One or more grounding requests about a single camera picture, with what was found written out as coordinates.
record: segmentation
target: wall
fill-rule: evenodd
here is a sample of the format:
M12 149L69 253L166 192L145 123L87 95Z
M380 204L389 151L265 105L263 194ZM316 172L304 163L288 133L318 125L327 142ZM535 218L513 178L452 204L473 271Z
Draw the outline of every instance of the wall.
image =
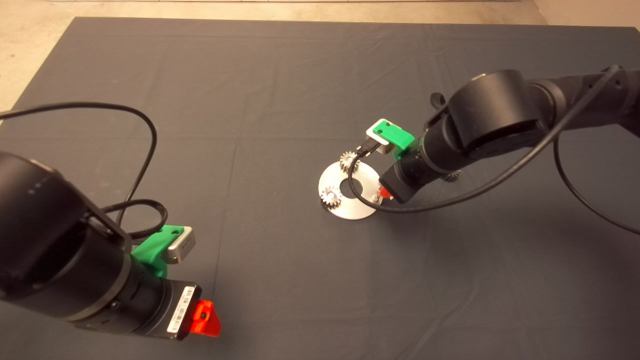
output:
M551 25L635 26L640 0L535 0Z

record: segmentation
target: barcode label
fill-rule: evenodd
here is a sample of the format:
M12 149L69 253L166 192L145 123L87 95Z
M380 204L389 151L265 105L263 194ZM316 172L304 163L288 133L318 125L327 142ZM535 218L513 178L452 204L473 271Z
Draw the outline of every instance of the barcode label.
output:
M182 291L182 295L180 296L180 301L178 302L178 306L175 307L175 311L173 312L173 316L171 317L171 322L169 323L169 327L166 328L167 332L175 334L180 329L180 324L182 324L182 319L184 318L184 313L187 312L187 307L189 307L189 303L191 302L191 297L193 296L193 292L196 290L194 286L185 286Z

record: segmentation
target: metal washer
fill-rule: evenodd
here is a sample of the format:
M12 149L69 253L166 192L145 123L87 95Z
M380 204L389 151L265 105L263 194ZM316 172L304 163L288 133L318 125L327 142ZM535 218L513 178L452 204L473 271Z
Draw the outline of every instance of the metal washer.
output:
M346 178L346 172L342 171L340 162L336 161L329 165L320 176L318 194L322 194L322 191L329 186L334 186L339 189L340 184ZM376 196L380 190L380 183L378 182L380 176L372 167L361 162L358 170L353 173L353 178L358 180L362 185L361 195L365 199L369 199L369 201L377 204L382 203L382 198ZM337 217L347 220L360 220L376 212L375 209L362 204L360 200L349 199L345 196L342 197L340 204L336 208L328 209L328 211L331 211Z

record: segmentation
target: black cable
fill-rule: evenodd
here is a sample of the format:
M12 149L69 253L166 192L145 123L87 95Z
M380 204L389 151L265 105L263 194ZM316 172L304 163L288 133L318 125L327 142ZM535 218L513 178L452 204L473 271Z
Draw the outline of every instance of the black cable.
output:
M144 230L133 231L132 233L127 233L133 239L133 244L141 244L142 241L136 241L136 239L146 238L148 236L151 236L157 233L158 231L160 231L160 229L162 229L162 226L166 224L167 219L169 219L169 211L167 211L164 205L152 199L136 199L136 200L127 200L127 201L119 202L118 204L109 205L102 208L101 210L106 214L108 214L118 210L122 211L123 209L127 209L127 208L130 208L131 206L136 206L136 205L146 205L146 206L150 206L151 208L154 208L160 214L160 218L161 218L160 222L153 227L149 227L148 229L144 229Z
M615 220L613 220L612 218L608 217L606 214L603 214L602 212L600 212L599 210L597 210L589 201L587 201L587 199L585 199L582 194L580 194L578 192L578 190L573 186L573 184L571 184L571 181L569 180L569 177L566 175L566 173L564 172L564 168L562 166L562 163L560 162L560 148L559 148L559 142L560 139L557 138L554 141L554 161L556 163L556 169L558 170L558 174L560 175L560 178L562 179L562 181L564 182L564 184L566 185L566 187L569 189L569 191L573 194L573 196L576 197L576 199L578 199L582 205L585 205L589 210L591 210L594 214L598 215L599 217L603 218L604 220L612 223L613 225L627 230L630 233L634 233L636 235L640 235L640 229L636 229L635 227L630 227L629 225L625 225L622 223L619 223Z
M386 211L388 213L399 213L399 214L422 213L425 211L431 211L435 209L444 208L446 206L455 205L460 202L470 200L470 199L473 199L474 197L480 196L488 192L489 190L495 188L496 186L502 184L507 179L509 179L511 176L513 176L513 174L517 173L521 168L523 168L526 164L528 164L531 160L533 160L542 150L544 150L544 148L547 147L547 145L553 142L560 135L560 132L562 132L562 130L564 130L567 127L567 125L569 125L569 123L573 119L575 119L576 116L579 115L584 110L584 108L587 107L587 105L589 105L589 103L596 97L596 95L598 95L598 93L602 91L602 88L604 88L607 82L609 82L609 80L611 80L613 75L615 75L615 73L619 70L620 70L620 67L617 65L609 67L607 71L600 77L600 79L598 79L598 81L593 85L593 88L589 89L587 93L584 94L584 96L582 96L582 98L580 98L578 102L576 102L575 106L573 106L571 110L569 110L569 112L560 121L558 121L554 127L551 128L551 130L547 133L547 135L545 135L545 137L542 138L542 140L540 140L540 142L535 147L533 147L533 149L531 149L525 156L523 156L520 160L518 160L515 164L513 164L507 170L503 171L493 180L480 186L479 188L476 188L475 190L464 193L457 197L453 197L448 200L443 200L443 201L436 202L434 204L419 207L419 208L390 208L388 206L375 204L371 201L368 201L364 197L362 197L362 195L357 191L355 184L353 183L353 171L355 169L355 165L358 162L358 160L360 160L364 156L366 151L358 151L356 158L353 159L353 161L351 162L351 166L347 171L347 182L349 183L349 188L353 192L353 195L356 198L358 198L358 200L363 202L365 205L371 208L374 208L376 210Z
M82 108L107 109L107 110L117 110L117 111L132 113L133 115L136 115L139 118L141 118L149 127L149 130L151 131L151 144L147 152L147 157L145 158L145 161L142 163L142 167L140 167L140 171L138 172L136 179L133 181L133 185L131 186L129 193L124 199L124 201L131 200L133 198L133 194L138 189L138 186L140 185L142 178L145 176L145 173L147 172L147 168L149 167L149 163L151 162L151 159L154 156L154 152L156 151L156 145L157 145L156 127L154 126L154 123L151 121L151 119L142 111L126 105L110 104L106 102L89 102L89 101L57 102L54 104L39 105L39 106L34 106L32 108L26 108L22 110L11 110L4 113L0 113L0 120L11 119L14 117L21 117L25 115L34 114L34 113L42 113L46 111L64 110L64 109L82 109ZM122 218L124 217L125 209L126 208L123 208L122 210L120 210L120 212L118 213L118 216L116 217L116 223L118 225L122 225Z

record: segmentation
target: gray mat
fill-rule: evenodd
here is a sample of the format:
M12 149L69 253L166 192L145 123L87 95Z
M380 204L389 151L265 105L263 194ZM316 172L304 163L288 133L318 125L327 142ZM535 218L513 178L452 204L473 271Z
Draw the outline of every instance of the gray mat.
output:
M95 334L2 303L2 357L637 359L640 241L583 208L549 152L427 214L348 222L316 195L320 173L375 120L419 134L431 92L499 69L532 78L613 63L640 67L635 29L76 19L17 108L120 102L154 119L159 148L138 195L195 228L196 250L170 277L204 287L223 333ZM147 144L141 122L105 111L0 127L1 150L58 168L100 205L124 197ZM640 142L607 127L563 144L576 185L638 225ZM470 190L521 155L476 163L416 201ZM131 211L125 226L154 220Z

